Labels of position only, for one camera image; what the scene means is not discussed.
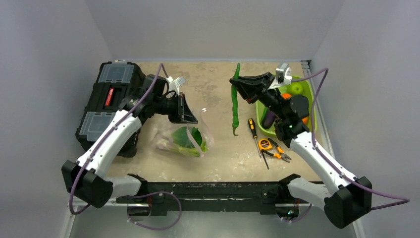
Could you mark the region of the green toy bok choy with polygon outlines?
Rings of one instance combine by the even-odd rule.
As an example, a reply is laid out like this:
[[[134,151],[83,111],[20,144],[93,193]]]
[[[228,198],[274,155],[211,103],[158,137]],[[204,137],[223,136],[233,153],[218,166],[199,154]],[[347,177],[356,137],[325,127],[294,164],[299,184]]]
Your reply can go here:
[[[197,127],[182,126],[172,133],[175,152],[192,157],[202,157],[208,150],[207,141]]]

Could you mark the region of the clear zip top bag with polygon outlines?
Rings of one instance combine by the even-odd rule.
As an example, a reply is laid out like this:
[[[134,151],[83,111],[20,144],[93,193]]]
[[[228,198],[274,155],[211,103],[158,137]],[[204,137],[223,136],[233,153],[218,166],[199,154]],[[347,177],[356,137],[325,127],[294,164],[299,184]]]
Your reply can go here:
[[[166,154],[178,154],[183,157],[204,157],[214,147],[214,137],[203,116],[207,108],[194,110],[197,124],[161,123],[151,140],[151,146]]]

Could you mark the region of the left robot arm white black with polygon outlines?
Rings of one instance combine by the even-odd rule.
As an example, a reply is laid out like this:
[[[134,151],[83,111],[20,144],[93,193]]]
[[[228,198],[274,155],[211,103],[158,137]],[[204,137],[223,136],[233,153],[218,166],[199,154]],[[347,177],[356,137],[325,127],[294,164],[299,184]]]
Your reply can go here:
[[[61,172],[70,194],[69,208],[77,197],[89,206],[103,207],[109,199],[129,196],[134,202],[146,200],[148,190],[136,175],[106,178],[106,173],[129,138],[155,114],[166,115],[174,124],[197,124],[185,94],[180,91],[184,77],[148,75],[140,87],[122,100],[110,124],[97,141],[76,162],[66,161]]]

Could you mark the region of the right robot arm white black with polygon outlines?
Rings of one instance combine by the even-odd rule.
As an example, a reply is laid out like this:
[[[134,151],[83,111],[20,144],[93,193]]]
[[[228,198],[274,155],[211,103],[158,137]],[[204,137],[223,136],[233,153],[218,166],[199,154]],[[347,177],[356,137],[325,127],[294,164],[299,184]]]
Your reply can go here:
[[[308,98],[294,95],[285,99],[274,81],[275,76],[269,72],[229,80],[247,103],[259,101],[278,117],[274,124],[278,140],[304,159],[323,182],[313,184],[294,178],[278,188],[279,198],[309,202],[323,209],[329,221],[342,229],[372,210],[372,184],[366,177],[358,178],[345,169],[317,143],[302,121],[311,115]]]

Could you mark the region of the orange toy fruit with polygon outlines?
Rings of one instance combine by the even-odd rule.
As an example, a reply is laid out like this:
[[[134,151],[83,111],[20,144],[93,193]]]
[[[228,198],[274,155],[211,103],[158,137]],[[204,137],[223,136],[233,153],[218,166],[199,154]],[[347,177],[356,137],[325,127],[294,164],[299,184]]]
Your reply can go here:
[[[282,94],[281,96],[282,96],[282,98],[284,98],[284,99],[289,99],[289,98],[291,98],[291,97],[292,97],[292,95],[291,95],[291,94],[288,94],[288,93],[284,93],[284,94]]]

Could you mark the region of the black yellow screwdriver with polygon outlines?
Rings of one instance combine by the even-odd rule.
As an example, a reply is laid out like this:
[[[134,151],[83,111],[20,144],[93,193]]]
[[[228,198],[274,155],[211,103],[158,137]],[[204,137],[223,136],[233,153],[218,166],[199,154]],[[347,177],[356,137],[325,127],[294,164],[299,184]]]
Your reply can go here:
[[[255,141],[255,144],[256,144],[256,148],[258,150],[259,157],[261,158],[262,157],[262,153],[261,153],[261,150],[260,150],[259,144],[258,144],[258,136],[257,136],[256,126],[255,126],[255,122],[254,122],[254,120],[252,118],[249,118],[248,119],[248,126],[249,126],[249,129],[251,131],[252,137],[253,137],[253,139]]]

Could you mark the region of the purple toy eggplant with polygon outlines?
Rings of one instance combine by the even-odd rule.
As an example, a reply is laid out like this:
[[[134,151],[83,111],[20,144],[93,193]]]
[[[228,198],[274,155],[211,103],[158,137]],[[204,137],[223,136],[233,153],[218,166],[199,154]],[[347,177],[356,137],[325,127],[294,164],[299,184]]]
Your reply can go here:
[[[268,130],[269,128],[272,127],[275,120],[276,120],[276,115],[272,111],[266,110],[266,112],[263,115],[262,122],[261,122],[262,127]]]

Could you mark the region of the green toy apple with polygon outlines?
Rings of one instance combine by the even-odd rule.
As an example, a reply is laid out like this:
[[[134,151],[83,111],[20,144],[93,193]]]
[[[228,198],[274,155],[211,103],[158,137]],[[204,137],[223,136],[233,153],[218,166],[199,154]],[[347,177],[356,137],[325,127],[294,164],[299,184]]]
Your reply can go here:
[[[294,82],[289,86],[288,92],[293,96],[302,95],[302,93],[304,92],[304,88],[300,82]]]

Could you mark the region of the green plastic basket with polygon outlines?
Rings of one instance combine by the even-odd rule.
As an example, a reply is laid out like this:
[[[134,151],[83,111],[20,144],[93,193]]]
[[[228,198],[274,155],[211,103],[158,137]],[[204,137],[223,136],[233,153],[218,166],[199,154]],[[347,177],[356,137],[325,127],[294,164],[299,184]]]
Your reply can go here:
[[[313,105],[313,97],[314,97],[314,93],[313,93],[313,90],[311,88],[311,84],[308,80],[301,81],[300,83],[304,88],[304,92],[302,93],[302,95],[305,96],[308,99],[308,101],[309,101],[309,112],[311,112],[312,111],[312,105]],[[284,94],[284,93],[289,94],[288,89],[289,89],[290,85],[279,87],[278,89],[279,89],[280,93],[281,94]],[[266,112],[267,108],[260,101],[257,101],[255,104],[256,104],[257,125],[260,129],[261,134],[263,134],[265,136],[268,136],[268,137],[275,137],[276,135],[275,135],[275,132],[274,132],[274,124],[268,130],[264,129],[262,127],[262,124],[261,124],[263,115]],[[311,131],[313,130],[314,132],[316,132],[317,131],[317,112],[314,111],[314,113],[313,113],[313,119],[314,119],[314,126],[313,127],[312,127],[311,116],[309,116],[309,118],[310,119],[309,119],[309,123],[308,123],[307,126]]]

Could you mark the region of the yellow tape measure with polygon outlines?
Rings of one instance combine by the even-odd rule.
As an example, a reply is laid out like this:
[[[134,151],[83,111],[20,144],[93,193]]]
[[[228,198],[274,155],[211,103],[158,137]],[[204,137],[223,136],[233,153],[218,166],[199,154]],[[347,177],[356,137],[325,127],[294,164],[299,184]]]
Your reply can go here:
[[[272,143],[267,138],[262,138],[258,141],[258,147],[262,150],[270,150],[272,149]]]

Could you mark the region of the black plastic toolbox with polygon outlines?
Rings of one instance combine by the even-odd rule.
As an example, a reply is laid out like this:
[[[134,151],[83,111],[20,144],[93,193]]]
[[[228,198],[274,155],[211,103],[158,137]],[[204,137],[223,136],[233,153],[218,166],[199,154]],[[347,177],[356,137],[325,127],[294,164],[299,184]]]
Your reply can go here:
[[[112,122],[123,99],[141,86],[145,75],[132,62],[104,62],[93,84],[75,137],[85,151],[97,141]]]

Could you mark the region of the orange handled pliers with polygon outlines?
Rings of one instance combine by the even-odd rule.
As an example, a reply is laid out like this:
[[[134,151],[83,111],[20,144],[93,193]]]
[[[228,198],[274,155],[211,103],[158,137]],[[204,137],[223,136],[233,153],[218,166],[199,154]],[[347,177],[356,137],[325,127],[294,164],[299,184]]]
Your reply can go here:
[[[273,157],[273,158],[277,158],[277,159],[281,159],[287,163],[291,162],[291,158],[280,148],[280,146],[271,138],[268,138],[268,140],[272,143],[272,149],[270,150],[262,150],[262,158],[263,161],[266,165],[266,168],[269,170],[269,165],[266,159],[266,155]]]

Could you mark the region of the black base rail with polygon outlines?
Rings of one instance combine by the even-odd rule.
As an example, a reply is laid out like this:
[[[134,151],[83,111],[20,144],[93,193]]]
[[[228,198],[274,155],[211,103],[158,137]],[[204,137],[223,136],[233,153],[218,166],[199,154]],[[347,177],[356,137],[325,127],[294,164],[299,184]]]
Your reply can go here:
[[[285,185],[271,182],[148,182],[140,198],[119,197],[118,204],[145,204],[152,216],[168,211],[258,212],[293,219],[303,213],[306,201],[292,198]]]

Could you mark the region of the aluminium frame rail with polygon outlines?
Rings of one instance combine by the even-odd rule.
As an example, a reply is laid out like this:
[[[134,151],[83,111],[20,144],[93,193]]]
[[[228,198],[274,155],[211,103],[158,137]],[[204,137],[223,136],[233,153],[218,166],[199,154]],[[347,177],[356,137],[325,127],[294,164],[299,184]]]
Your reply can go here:
[[[88,204],[100,208],[111,198],[119,203],[138,203],[147,196],[153,197],[154,203],[162,202],[159,194],[173,193],[178,199],[233,199],[250,200],[261,198],[264,204],[285,203],[303,199],[297,190],[292,188],[298,179],[283,179],[279,182],[148,182],[143,181],[139,191],[133,195],[114,195],[115,189],[110,182],[103,185],[80,185],[76,187],[74,195]]]

